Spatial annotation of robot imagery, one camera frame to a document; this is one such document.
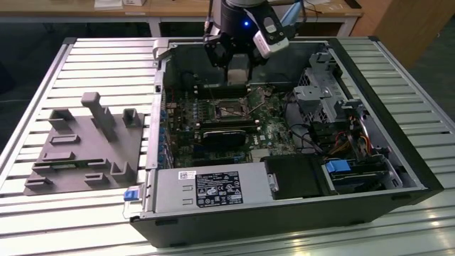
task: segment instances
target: blue latch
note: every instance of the blue latch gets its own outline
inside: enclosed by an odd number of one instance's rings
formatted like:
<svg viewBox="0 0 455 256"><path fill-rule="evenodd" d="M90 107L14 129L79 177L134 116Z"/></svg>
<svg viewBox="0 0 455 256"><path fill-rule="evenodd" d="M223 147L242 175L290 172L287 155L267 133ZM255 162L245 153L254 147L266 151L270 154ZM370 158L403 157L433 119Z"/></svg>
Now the blue latch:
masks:
<svg viewBox="0 0 455 256"><path fill-rule="evenodd" d="M349 172L351 170L347 160L333 160L326 164L329 172Z"/></svg>
<svg viewBox="0 0 455 256"><path fill-rule="evenodd" d="M137 201L139 200L139 188L129 189L126 193L123 193L123 200L127 201Z"/></svg>

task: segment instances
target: aluminum extrusion table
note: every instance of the aluminum extrusion table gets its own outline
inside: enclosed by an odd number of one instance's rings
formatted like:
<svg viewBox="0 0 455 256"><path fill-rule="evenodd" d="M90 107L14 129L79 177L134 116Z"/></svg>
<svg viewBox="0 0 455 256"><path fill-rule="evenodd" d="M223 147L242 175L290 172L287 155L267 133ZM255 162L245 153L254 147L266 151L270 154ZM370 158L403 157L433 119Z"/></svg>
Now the aluminum extrusion table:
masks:
<svg viewBox="0 0 455 256"><path fill-rule="evenodd" d="M150 106L157 97L154 38L67 40L0 156L0 254L31 255L410 255L455 247L455 124L381 42L339 38L446 190L371 223L195 245L154 248L129 224L126 189L25 196L25 182L51 130L55 108L89 115L81 96L98 91L117 114L146 114L138 182L146 178Z"/></svg>

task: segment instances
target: green circuit board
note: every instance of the green circuit board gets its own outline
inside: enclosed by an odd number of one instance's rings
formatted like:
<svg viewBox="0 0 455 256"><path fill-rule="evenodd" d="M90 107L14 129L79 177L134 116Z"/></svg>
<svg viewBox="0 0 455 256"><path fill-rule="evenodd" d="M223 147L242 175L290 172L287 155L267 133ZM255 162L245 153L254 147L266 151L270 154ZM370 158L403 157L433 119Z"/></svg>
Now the green circuit board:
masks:
<svg viewBox="0 0 455 256"><path fill-rule="evenodd" d="M199 100L186 93L177 104L169 104L175 167L259 162L258 153L263 155L265 150L269 155L295 154L297 146L281 113L283 95L273 93L273 89L258 86L245 98L222 100ZM203 150L205 131L198 130L198 124L226 120L251 120L255 131L247 132L245 145L233 150Z"/></svg>

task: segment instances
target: cable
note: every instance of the cable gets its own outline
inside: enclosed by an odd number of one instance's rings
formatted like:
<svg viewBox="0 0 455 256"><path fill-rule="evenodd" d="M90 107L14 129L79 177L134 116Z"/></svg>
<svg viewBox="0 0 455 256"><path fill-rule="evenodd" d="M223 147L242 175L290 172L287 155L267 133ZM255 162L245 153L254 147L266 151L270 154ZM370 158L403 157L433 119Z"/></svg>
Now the cable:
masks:
<svg viewBox="0 0 455 256"><path fill-rule="evenodd" d="M313 3L310 3L309 0L306 0L306 2L313 5L313 9L307 8L307 10L314 11L317 14L317 21L315 21L315 24L313 25L313 30L314 30L313 32L317 35L317 23L318 23L318 19L319 19L318 13L322 14L322 12L317 11L317 6Z"/></svg>
<svg viewBox="0 0 455 256"><path fill-rule="evenodd" d="M209 14L207 14L206 22L205 22L205 36L207 36L210 33L209 28L210 28L210 23L211 23L211 19L213 19L213 8L214 8L214 0L210 0Z"/></svg>
<svg viewBox="0 0 455 256"><path fill-rule="evenodd" d="M303 12L303 15L305 15L305 20L303 20L303 23L307 23L307 10L306 10L306 3L305 3L305 0L301 0L301 4L302 4L302 12Z"/></svg>

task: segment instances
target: wooden table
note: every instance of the wooden table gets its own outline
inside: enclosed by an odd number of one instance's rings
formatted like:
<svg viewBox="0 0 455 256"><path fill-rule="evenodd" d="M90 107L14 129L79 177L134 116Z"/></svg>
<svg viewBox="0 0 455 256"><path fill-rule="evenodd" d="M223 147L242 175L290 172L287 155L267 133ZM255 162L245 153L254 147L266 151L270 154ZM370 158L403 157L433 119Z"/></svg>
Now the wooden table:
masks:
<svg viewBox="0 0 455 256"><path fill-rule="evenodd" d="M209 2L209 0L153 0L150 7L150 15L155 17L155 27L151 25L153 35L161 32L159 24L162 22L205 22ZM279 16L285 14L289 7L275 7ZM339 23L341 28L337 36L349 36L357 19L363 15L362 9L350 8L345 0L331 0L330 3L317 4L315 7L318 13L307 10L307 22Z"/></svg>
<svg viewBox="0 0 455 256"><path fill-rule="evenodd" d="M338 35L349 36L362 9L331 0L318 4L317 10L322 13L307 11L307 22L341 23ZM149 0L145 6L110 11L95 11L94 0L0 0L0 22L147 22L154 37L162 36L162 22L205 22L207 11L209 0Z"/></svg>

